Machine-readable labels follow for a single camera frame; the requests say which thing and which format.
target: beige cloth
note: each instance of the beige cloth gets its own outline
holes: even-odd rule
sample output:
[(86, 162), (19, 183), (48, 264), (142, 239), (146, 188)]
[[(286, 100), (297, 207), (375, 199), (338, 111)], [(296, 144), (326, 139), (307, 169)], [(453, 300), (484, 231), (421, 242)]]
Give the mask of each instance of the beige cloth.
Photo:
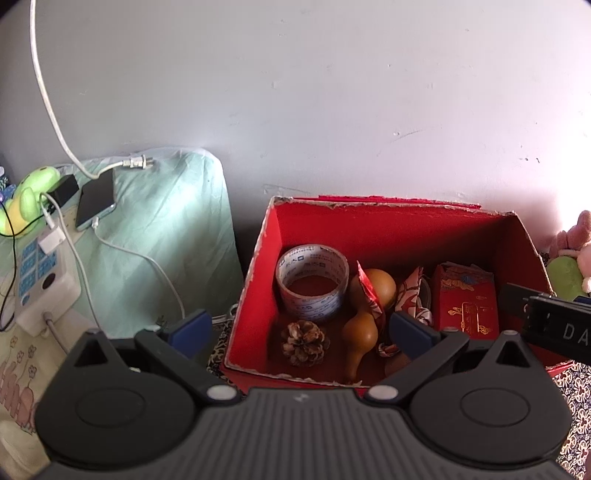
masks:
[[(56, 330), (71, 348), (92, 326), (71, 310)], [(0, 465), (13, 480), (26, 480), (48, 464), (34, 413), (64, 358), (51, 335), (31, 337), (18, 325), (0, 333)]]

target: yellow and green stuffed toy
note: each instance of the yellow and green stuffed toy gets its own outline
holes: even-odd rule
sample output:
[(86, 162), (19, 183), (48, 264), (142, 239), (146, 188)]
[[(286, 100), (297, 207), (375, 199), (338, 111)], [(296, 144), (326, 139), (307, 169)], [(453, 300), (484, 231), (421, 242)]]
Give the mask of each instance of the yellow and green stuffed toy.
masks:
[[(41, 215), (39, 194), (50, 190), (59, 179), (60, 173), (55, 168), (41, 167), (32, 171), (22, 180), (12, 198), (4, 204), (15, 233), (20, 232)], [(27, 229), (27, 232), (33, 227), (34, 224)], [(12, 235), (4, 210), (0, 210), (0, 233)]]

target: red box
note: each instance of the red box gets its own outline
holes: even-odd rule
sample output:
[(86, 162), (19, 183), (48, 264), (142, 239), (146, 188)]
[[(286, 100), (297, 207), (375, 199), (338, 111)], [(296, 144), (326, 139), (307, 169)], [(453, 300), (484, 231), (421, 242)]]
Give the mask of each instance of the red box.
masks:
[(470, 338), (499, 336), (494, 275), (476, 267), (440, 264), (431, 279), (435, 330), (455, 327)]
[[(293, 318), (282, 311), (275, 285), (275, 266), (286, 250), (302, 244), (323, 244), (339, 250), (350, 272), (381, 268), (397, 282), (422, 265), (426, 273), (451, 261), (476, 264), (495, 276), (496, 290), (510, 282), (550, 293), (550, 281), (540, 256), (514, 213), (481, 210), (478, 205), (445, 204), (428, 200), (383, 197), (321, 197), (271, 199), (256, 243), (222, 371), (241, 390), (251, 387), (330, 388), (343, 385), (344, 323), (355, 312), (342, 308), (326, 323), (331, 340), (324, 362), (294, 367), (281, 352), (281, 330)], [(522, 320), (499, 314), (501, 330), (520, 330)], [(554, 375), (570, 361), (534, 348)], [(359, 389), (382, 380), (383, 358), (363, 357)]]

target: light green tablecloth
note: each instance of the light green tablecloth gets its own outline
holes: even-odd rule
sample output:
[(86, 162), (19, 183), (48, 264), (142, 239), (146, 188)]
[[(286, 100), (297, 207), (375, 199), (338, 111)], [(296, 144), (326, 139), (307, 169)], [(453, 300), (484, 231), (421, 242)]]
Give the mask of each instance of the light green tablecloth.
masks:
[[(238, 301), (242, 273), (219, 160), (204, 150), (158, 148), (142, 153), (154, 158), (155, 166), (145, 171), (115, 170), (117, 207), (100, 220), (99, 235), (153, 257), (170, 277), (187, 313), (198, 308), (212, 315), (226, 313)], [(122, 159), (85, 163), (90, 171), (98, 171)], [(62, 169), (74, 172), (80, 185), (87, 181), (73, 166)], [(39, 230), (17, 240), (17, 245), (22, 248)], [(110, 337), (133, 336), (159, 318), (170, 322), (180, 318), (168, 285), (146, 260), (102, 245), (91, 229), (76, 249), (99, 321)], [(12, 241), (2, 238), (0, 275), (11, 271)], [(74, 308), (92, 318), (84, 288)]]

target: tape roll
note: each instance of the tape roll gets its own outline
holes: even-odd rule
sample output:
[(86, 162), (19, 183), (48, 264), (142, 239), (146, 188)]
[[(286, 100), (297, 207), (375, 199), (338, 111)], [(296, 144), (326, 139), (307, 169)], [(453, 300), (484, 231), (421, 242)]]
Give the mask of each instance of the tape roll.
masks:
[[(329, 278), (337, 286), (327, 294), (313, 297), (289, 289), (295, 280), (312, 275)], [(301, 245), (287, 251), (279, 259), (275, 279), (287, 311), (299, 319), (318, 323), (330, 317), (343, 304), (349, 282), (349, 264), (345, 256), (334, 248)]]

